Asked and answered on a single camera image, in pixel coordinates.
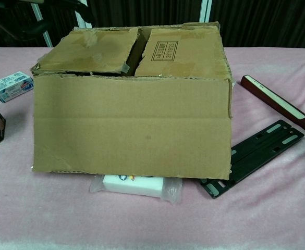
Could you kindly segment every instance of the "black curtain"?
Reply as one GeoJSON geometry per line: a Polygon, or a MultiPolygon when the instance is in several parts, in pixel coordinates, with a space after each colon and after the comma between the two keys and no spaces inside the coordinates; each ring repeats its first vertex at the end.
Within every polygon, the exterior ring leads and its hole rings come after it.
{"type": "Polygon", "coordinates": [[[197,22],[201,0],[88,0],[97,27],[197,22]]]}
{"type": "Polygon", "coordinates": [[[226,47],[305,48],[305,0],[213,0],[226,47]]]}
{"type": "MultiPolygon", "coordinates": [[[[36,22],[33,9],[30,4],[19,3],[13,9],[5,11],[7,16],[17,22],[19,27],[29,26],[36,22]]],[[[43,36],[31,41],[22,42],[13,39],[5,31],[0,29],[0,47],[45,47],[46,42],[43,36]]]]}

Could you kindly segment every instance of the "table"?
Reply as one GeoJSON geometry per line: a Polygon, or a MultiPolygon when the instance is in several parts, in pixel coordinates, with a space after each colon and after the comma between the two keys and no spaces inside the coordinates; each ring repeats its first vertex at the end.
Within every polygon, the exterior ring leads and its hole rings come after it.
{"type": "MultiPolygon", "coordinates": [[[[50,48],[0,48],[0,78],[50,48]]],[[[305,112],[305,49],[225,48],[235,80],[250,74],[305,112]]],[[[34,173],[33,92],[6,104],[0,144],[0,249],[305,249],[305,137],[218,199],[185,179],[182,202],[89,193],[92,175],[34,173]]],[[[278,119],[239,84],[232,145],[278,119]]]]}

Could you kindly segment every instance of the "dark background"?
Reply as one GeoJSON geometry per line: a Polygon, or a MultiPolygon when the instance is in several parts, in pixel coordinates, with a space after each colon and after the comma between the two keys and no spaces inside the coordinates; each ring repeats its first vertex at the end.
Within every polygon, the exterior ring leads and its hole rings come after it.
{"type": "MultiPolygon", "coordinates": [[[[149,26],[197,22],[201,0],[88,0],[97,27],[149,26]]],[[[39,5],[55,46],[74,27],[73,11],[39,5]]],[[[18,4],[7,14],[21,26],[36,22],[30,4],[18,4]]],[[[219,21],[225,47],[304,47],[305,0],[213,0],[210,21],[219,21]]],[[[46,46],[38,39],[15,41],[0,29],[2,47],[46,46]]]]}

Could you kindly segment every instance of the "small white box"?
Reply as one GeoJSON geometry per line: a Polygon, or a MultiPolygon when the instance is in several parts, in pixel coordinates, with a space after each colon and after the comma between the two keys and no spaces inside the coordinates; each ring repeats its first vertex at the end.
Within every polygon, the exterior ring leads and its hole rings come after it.
{"type": "Polygon", "coordinates": [[[0,79],[0,101],[5,103],[34,87],[33,79],[21,71],[0,79]]]}
{"type": "Polygon", "coordinates": [[[103,180],[105,189],[112,192],[161,197],[163,177],[115,176],[106,174],[103,180]]]}

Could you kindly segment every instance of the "open cardboard box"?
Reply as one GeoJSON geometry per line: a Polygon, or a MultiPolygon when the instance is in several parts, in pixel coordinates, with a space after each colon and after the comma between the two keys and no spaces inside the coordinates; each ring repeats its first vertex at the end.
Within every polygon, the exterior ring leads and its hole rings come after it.
{"type": "Polygon", "coordinates": [[[76,29],[32,72],[33,171],[228,179],[218,23],[76,29]]]}

